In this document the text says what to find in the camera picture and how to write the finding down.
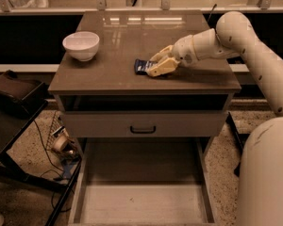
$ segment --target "black bag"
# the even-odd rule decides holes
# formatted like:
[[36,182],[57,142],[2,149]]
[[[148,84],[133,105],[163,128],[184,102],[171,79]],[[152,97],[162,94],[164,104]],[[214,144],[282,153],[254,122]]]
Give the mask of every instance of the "black bag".
[[44,103],[45,84],[19,79],[13,71],[0,75],[0,109],[17,118],[29,118]]

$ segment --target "drawer handle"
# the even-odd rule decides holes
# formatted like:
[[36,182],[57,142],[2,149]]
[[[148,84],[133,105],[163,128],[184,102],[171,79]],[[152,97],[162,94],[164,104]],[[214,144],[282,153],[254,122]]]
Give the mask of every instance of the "drawer handle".
[[130,126],[130,132],[133,134],[153,134],[157,130],[157,127],[154,125],[152,128],[144,129],[144,128],[134,128],[132,125]]

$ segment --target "floor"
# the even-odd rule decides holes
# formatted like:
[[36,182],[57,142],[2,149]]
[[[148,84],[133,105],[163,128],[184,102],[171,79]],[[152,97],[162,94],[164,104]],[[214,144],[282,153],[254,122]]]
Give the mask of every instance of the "floor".
[[[230,112],[240,133],[249,133],[274,116],[264,100],[234,100]],[[49,106],[36,119],[45,146],[56,113],[55,107]],[[26,172],[48,179],[58,177],[59,171],[48,162],[34,123],[16,141],[8,154]],[[58,158],[50,152],[49,156],[53,164],[60,168]],[[228,124],[225,124],[221,134],[213,140],[205,162],[209,174],[210,195],[219,226],[234,225],[239,178],[233,171],[240,162],[240,153]],[[55,203],[57,199],[58,194],[51,191],[0,176],[0,214],[5,217],[6,226],[44,225],[52,212],[52,202]],[[67,225],[72,199],[73,194],[59,214],[56,226]]]

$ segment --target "white bowl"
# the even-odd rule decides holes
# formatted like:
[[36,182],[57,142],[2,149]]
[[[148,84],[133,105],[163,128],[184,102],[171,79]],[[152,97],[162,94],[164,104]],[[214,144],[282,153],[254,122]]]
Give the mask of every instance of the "white bowl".
[[91,60],[98,51],[100,38],[92,32],[76,32],[63,40],[63,46],[71,57],[79,61]]

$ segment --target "desk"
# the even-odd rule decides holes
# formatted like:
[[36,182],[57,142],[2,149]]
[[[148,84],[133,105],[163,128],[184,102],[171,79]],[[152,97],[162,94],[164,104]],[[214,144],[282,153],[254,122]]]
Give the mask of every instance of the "desk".
[[43,187],[45,189],[61,193],[58,203],[46,223],[46,225],[49,226],[54,224],[60,209],[62,208],[72,189],[76,176],[79,172],[80,162],[78,163],[78,166],[76,167],[75,172],[73,173],[68,184],[61,185],[57,182],[49,181],[47,179],[26,173],[7,153],[7,151],[12,147],[13,143],[19,138],[19,136],[25,131],[31,122],[37,118],[47,104],[47,101],[44,100],[40,104],[40,107],[35,114],[28,119],[17,119],[0,110],[0,162],[4,165],[4,167],[0,166],[0,176],[7,176],[22,183]]
[[[76,223],[77,225],[81,225],[80,223],[96,225],[96,223],[101,224],[110,220],[114,223],[155,224],[154,218],[154,221],[146,221],[149,218],[139,213],[142,210],[148,212],[149,207],[153,206],[151,202],[149,205],[144,200],[144,197],[149,197],[144,194],[144,191],[149,189],[149,181],[156,182],[155,175],[151,175],[151,178],[148,175],[151,174],[149,169],[155,168],[149,167],[148,163],[151,162],[147,161],[148,158],[156,156],[157,161],[161,160],[160,156],[164,154],[163,148],[165,148],[170,153],[166,155],[169,162],[162,161],[161,165],[168,165],[169,170],[164,171],[172,171],[175,169],[173,164],[182,162],[180,159],[173,161],[171,152],[175,147],[172,145],[177,145],[178,150],[183,150],[181,153],[173,153],[183,156],[189,153],[190,138],[197,138],[197,141],[200,141],[197,147],[201,149],[200,161],[202,160],[212,139],[219,135],[225,123],[226,111],[234,93],[241,89],[226,60],[207,59],[193,68],[179,68],[172,74],[156,78],[136,75],[134,61],[136,58],[148,59],[160,49],[174,44],[179,38],[206,29],[208,24],[200,11],[91,11],[85,13],[77,30],[97,33],[100,37],[99,51],[95,58],[88,62],[79,62],[66,54],[49,88],[58,102],[62,121],[70,136],[77,138],[77,143],[81,138],[89,139],[85,154],[81,150],[85,161],[83,161],[84,167],[81,169],[82,175],[78,180],[70,216],[72,225]],[[166,143],[165,147],[158,146],[164,143]],[[137,151],[131,152],[130,147],[127,147],[128,144],[134,145]],[[146,147],[149,150],[147,152],[152,152],[155,148],[156,150],[141,158],[142,150]],[[110,153],[118,152],[118,148],[119,152],[130,152],[122,157],[121,161],[113,157],[114,153]],[[97,153],[102,150],[104,152],[98,155],[93,150]],[[136,158],[136,161],[133,162],[129,157]],[[102,166],[90,164],[89,161],[93,159],[94,163],[102,163],[105,160],[107,164],[101,164]],[[111,163],[114,159],[117,161],[116,166]],[[182,165],[182,167],[190,168],[193,166],[195,165],[189,162]],[[202,167],[199,171],[200,174],[204,174]],[[141,178],[136,177],[137,173],[141,173]],[[103,174],[108,177],[106,181],[102,178]],[[198,188],[194,183],[200,180],[204,186],[201,197],[208,199],[209,196],[205,196],[208,194],[205,176],[198,178],[196,174],[189,174],[191,181],[178,183],[180,185],[191,183],[191,188]],[[179,194],[183,192],[176,186],[173,191],[170,187],[164,187],[168,182],[178,178],[181,176],[174,174],[160,178],[163,181],[159,184],[161,190],[152,197],[155,198],[157,195],[168,197],[170,192]],[[140,202],[141,204],[136,207],[139,212],[132,208],[132,210],[119,208],[120,205],[117,202],[122,197],[115,193],[120,186],[116,182],[123,180],[130,182],[127,184],[141,183],[139,188],[125,184],[131,195],[140,197],[144,202]],[[100,185],[107,184],[108,187],[100,188]],[[181,196],[188,197],[191,188],[187,190],[187,194],[183,193]],[[197,195],[201,191],[198,189],[192,193]],[[128,191],[118,191],[122,192],[124,197],[128,195]],[[110,201],[105,198],[106,195],[110,196]],[[96,206],[92,208],[93,202],[95,205],[101,205],[101,209]],[[115,211],[110,212],[109,208],[111,209],[114,203]],[[173,203],[175,209],[169,208],[170,214],[177,212],[176,210],[180,208],[177,203],[181,204],[181,202],[175,200]],[[161,210],[163,207],[164,205],[157,206],[156,210]],[[214,223],[209,203],[205,203],[204,207],[206,216],[193,218],[189,215],[186,218],[187,221],[182,221],[183,218],[180,219],[176,215],[171,222],[178,223],[176,221],[178,219],[181,223]],[[160,213],[162,217],[166,216],[166,212]]]

